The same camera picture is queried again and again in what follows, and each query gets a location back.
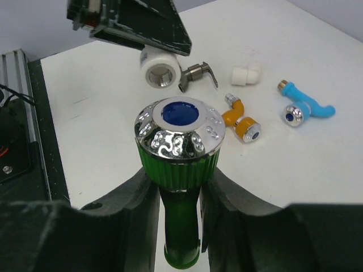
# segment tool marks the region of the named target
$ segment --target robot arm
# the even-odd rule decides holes
[[[68,0],[73,29],[138,50],[145,45],[188,56],[192,42],[172,0]]]

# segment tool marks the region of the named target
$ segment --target green handle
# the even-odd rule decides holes
[[[197,201],[200,188],[182,192],[162,187],[159,190],[165,207],[165,259],[174,268],[190,268],[199,258]]]

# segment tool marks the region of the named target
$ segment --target blue circle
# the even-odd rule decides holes
[[[291,113],[286,114],[285,116],[286,120],[288,120],[289,122],[294,120],[294,116]]]
[[[252,140],[256,139],[259,135],[260,135],[260,133],[259,133],[259,132],[256,132],[256,133],[252,136]]]
[[[194,123],[199,116],[198,109],[186,102],[173,102],[166,105],[162,112],[164,121],[170,125],[187,126]]]

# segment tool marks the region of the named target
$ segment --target blue faucet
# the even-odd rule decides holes
[[[285,108],[285,121],[290,126],[300,126],[310,116],[328,118],[335,114],[333,106],[320,106],[318,102],[296,88],[292,82],[282,80],[278,89],[282,96],[295,101]]]

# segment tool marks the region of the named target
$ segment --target green valve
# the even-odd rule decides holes
[[[201,185],[216,169],[225,131],[216,110],[189,97],[151,104],[135,121],[142,165],[159,185],[165,207],[165,258],[177,269],[198,260],[196,205]]]

